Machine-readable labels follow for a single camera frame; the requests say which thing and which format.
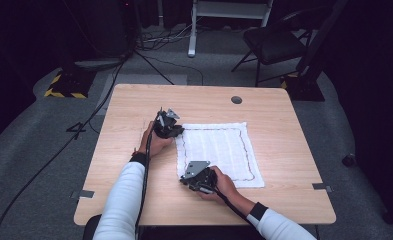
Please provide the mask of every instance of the black wristband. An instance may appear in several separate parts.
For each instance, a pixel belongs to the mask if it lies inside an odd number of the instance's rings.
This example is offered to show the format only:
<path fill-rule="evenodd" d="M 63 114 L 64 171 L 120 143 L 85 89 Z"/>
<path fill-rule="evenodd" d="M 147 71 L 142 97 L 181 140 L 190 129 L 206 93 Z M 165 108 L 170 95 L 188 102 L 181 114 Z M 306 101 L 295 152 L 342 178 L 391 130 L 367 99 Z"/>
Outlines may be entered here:
<path fill-rule="evenodd" d="M 146 167 L 147 165 L 146 154 L 141 152 L 135 152 L 135 154 L 133 154 L 133 157 L 131 157 L 130 162 L 138 162 Z"/>
<path fill-rule="evenodd" d="M 264 213 L 267 210 L 268 210 L 268 207 L 257 202 L 249 214 L 252 215 L 254 218 L 258 219 L 258 221 L 261 221 L 262 216 L 264 216 Z"/>

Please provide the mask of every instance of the white sleeve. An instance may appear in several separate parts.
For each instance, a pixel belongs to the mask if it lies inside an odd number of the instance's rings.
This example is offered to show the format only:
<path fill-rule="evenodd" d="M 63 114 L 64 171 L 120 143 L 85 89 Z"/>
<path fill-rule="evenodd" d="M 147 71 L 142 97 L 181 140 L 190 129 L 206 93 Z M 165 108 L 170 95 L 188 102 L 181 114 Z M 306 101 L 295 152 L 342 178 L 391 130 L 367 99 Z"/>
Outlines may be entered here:
<path fill-rule="evenodd" d="M 247 216 L 247 219 L 255 226 L 256 230 L 268 240 L 315 239 L 314 236 L 299 224 L 264 207 L 260 203 L 255 205 L 254 209 Z"/>
<path fill-rule="evenodd" d="M 135 239 L 145 167 L 127 163 L 111 189 L 93 239 Z"/>

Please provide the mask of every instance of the white shelf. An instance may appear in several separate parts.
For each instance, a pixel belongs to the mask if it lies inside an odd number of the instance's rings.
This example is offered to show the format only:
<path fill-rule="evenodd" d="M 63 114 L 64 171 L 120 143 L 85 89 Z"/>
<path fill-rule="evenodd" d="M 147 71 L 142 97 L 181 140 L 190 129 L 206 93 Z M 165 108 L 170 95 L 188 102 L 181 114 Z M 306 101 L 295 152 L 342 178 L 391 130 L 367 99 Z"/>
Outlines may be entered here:
<path fill-rule="evenodd" d="M 267 4 L 198 1 L 197 16 L 263 19 Z"/>

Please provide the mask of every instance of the round hole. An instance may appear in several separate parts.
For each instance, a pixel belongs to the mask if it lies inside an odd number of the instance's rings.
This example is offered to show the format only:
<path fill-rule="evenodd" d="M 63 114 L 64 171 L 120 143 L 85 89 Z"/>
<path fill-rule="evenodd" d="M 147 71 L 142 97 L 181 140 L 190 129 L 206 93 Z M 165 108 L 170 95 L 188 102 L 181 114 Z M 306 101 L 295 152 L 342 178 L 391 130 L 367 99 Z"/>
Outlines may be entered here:
<path fill-rule="evenodd" d="M 231 98 L 231 101 L 234 103 L 234 104 L 240 104 L 240 103 L 242 103 L 242 98 L 241 97 L 239 97 L 239 96 L 233 96 L 232 98 Z"/>

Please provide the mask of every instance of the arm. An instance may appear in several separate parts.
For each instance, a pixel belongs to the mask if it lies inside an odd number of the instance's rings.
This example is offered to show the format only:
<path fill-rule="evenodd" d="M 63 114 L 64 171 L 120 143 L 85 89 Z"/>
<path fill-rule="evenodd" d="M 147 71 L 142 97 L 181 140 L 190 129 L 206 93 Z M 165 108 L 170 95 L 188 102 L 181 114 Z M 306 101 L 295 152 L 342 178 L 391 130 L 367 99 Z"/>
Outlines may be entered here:
<path fill-rule="evenodd" d="M 93 239 L 135 239 L 135 224 L 142 199 L 146 159 L 146 142 L 153 122 L 143 134 L 140 148 L 122 169 L 112 187 Z M 172 138 L 162 139 L 152 134 L 150 156 L 158 154 Z"/>
<path fill-rule="evenodd" d="M 234 207 L 246 216 L 264 238 L 269 240 L 315 239 L 299 224 L 268 209 L 260 203 L 255 204 L 245 198 L 237 191 L 229 176 L 223 174 L 216 166 L 213 166 L 212 169 L 217 174 L 217 187 L 219 191 L 227 197 L 228 201 Z M 202 199 L 224 203 L 217 194 L 204 194 L 201 192 L 197 192 L 197 194 Z"/>

